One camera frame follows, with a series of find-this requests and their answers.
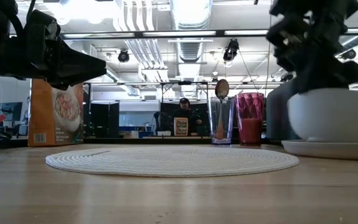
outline clear drinking glass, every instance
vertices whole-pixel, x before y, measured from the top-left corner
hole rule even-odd
[[[234,118],[234,98],[220,101],[217,97],[208,99],[209,123],[213,146],[231,146]]]
[[[264,94],[237,94],[236,109],[240,144],[260,145],[264,117]]]

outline person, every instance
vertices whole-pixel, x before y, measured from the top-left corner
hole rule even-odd
[[[173,113],[173,118],[187,118],[189,120],[188,135],[192,132],[196,132],[197,125],[202,125],[203,122],[197,116],[197,114],[190,109],[190,101],[188,98],[182,98],[179,101],[180,109],[177,109]]]
[[[29,123],[29,106],[30,106],[30,97],[27,97],[27,110],[24,112],[23,119],[22,119],[22,122],[24,124]]]

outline spoon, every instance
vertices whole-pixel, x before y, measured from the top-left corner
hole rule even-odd
[[[218,81],[215,87],[215,95],[221,101],[221,106],[219,107],[219,123],[218,128],[216,130],[215,138],[218,140],[222,140],[224,138],[224,129],[223,129],[223,121],[222,121],[222,102],[225,97],[229,94],[229,84],[225,79],[221,79]]]

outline small picture frame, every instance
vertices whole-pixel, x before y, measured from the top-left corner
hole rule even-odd
[[[189,128],[188,118],[174,118],[173,128],[175,136],[187,136]]]

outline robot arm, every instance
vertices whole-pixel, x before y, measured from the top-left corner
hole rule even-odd
[[[344,21],[356,11],[357,0],[274,1],[270,14],[284,18],[269,29],[266,39],[275,46],[277,63],[296,73],[300,93],[358,82],[358,64],[335,57],[342,50],[339,37],[347,31]]]
[[[15,0],[0,0],[0,76],[40,78],[54,88],[66,90],[69,85],[106,74],[104,60],[67,46],[52,16],[30,10],[23,28],[16,15]],[[9,36],[10,23],[16,37]]]

